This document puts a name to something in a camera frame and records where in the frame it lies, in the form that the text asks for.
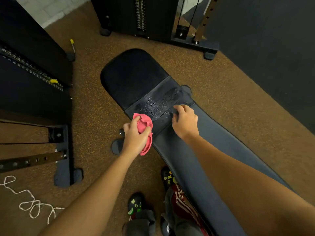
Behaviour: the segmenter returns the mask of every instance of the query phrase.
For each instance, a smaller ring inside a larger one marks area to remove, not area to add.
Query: pink towel
[[[148,152],[148,150],[150,149],[150,147],[152,145],[153,123],[152,123],[151,118],[145,114],[134,113],[134,116],[132,117],[132,119],[135,119],[138,116],[140,116],[140,119],[137,123],[137,128],[138,128],[139,133],[143,133],[147,126],[151,127],[151,132],[148,136],[147,143],[146,143],[145,147],[142,149],[142,151],[140,152],[140,155],[143,156]]]

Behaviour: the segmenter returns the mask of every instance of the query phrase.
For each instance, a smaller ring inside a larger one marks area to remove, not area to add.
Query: rope
[[[0,185],[3,185],[6,189],[9,189],[11,190],[14,194],[20,194],[20,193],[23,193],[23,192],[28,192],[31,197],[33,198],[32,201],[27,201],[27,202],[22,202],[21,204],[19,204],[19,209],[20,210],[23,210],[23,211],[28,211],[30,210],[29,212],[29,215],[32,219],[35,219],[39,216],[39,213],[40,213],[40,206],[49,206],[51,207],[51,212],[48,216],[48,219],[47,219],[47,225],[49,224],[49,219],[50,219],[50,216],[53,214],[54,216],[54,219],[56,218],[56,211],[55,210],[63,210],[64,208],[61,208],[61,207],[53,207],[52,205],[50,204],[46,204],[46,203],[42,203],[40,200],[38,199],[35,199],[34,195],[29,191],[29,190],[22,190],[20,192],[15,192],[12,188],[10,188],[9,186],[7,186],[7,184],[9,183],[12,183],[16,180],[16,177],[15,176],[6,176],[4,181],[3,181],[3,184],[0,183]],[[29,208],[23,208],[22,205],[25,205],[25,204],[29,204],[31,203],[31,206]],[[32,215],[32,211],[33,209],[37,207],[38,211],[37,211],[37,214],[34,216]]]

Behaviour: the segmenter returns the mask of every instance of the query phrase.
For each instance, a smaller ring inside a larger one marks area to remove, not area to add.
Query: hand
[[[131,123],[124,124],[125,140],[121,155],[124,153],[136,158],[146,145],[151,127],[147,127],[143,133],[139,133],[137,128],[139,119],[140,116],[132,119]]]
[[[187,105],[175,105],[174,108],[178,111],[178,115],[174,114],[172,118],[176,134],[184,141],[189,136],[198,136],[198,116],[195,115],[195,111]]]

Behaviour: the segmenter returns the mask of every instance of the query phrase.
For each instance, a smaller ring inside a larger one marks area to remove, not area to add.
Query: gray sweatpants
[[[162,215],[168,222],[175,235],[203,236],[199,226],[192,221],[185,220],[174,213],[171,198],[174,191],[169,188],[165,195],[165,213]],[[155,218],[153,211],[141,210],[136,213],[136,219],[125,223],[125,236],[153,236],[155,234]]]

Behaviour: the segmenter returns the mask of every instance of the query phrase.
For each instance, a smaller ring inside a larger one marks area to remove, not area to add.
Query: gym floor
[[[116,158],[110,145],[128,118],[100,83],[100,71],[116,55],[130,48],[141,48],[180,84],[192,89],[193,99],[213,119],[237,136],[272,167],[305,200],[315,205],[315,136],[294,119],[257,84],[235,66],[223,53],[213,61],[203,54],[143,38],[112,33],[99,35],[100,24],[90,2],[58,20],[46,31],[65,50],[72,51],[74,39],[76,61],[73,75],[73,145],[75,166],[84,170],[84,180],[67,189],[53,186],[55,164],[16,170],[10,186],[29,189],[42,202],[66,207],[80,195]],[[5,132],[17,131],[6,127]],[[33,142],[45,142],[45,131],[38,127],[19,127],[19,134]],[[0,145],[0,157],[11,158],[53,152],[54,146]],[[160,169],[165,165],[154,148],[137,157],[128,170],[111,219],[103,235],[120,235],[128,220],[127,200],[142,191],[154,206],[159,219],[163,212],[164,188]],[[36,235],[45,227],[50,210],[42,206],[38,218],[18,209],[31,200],[27,193],[14,195],[0,187],[0,228],[2,235]]]

